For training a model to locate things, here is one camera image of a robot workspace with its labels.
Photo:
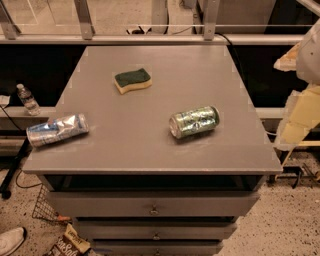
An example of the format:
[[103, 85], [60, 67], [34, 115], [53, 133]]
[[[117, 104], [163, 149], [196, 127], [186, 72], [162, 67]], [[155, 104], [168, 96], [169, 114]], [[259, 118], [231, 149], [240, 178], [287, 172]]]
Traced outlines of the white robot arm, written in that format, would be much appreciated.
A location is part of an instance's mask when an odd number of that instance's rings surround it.
[[301, 92], [293, 90], [288, 96], [276, 131], [274, 146], [290, 151], [320, 124], [320, 20], [275, 62], [274, 68], [294, 71], [307, 84]]

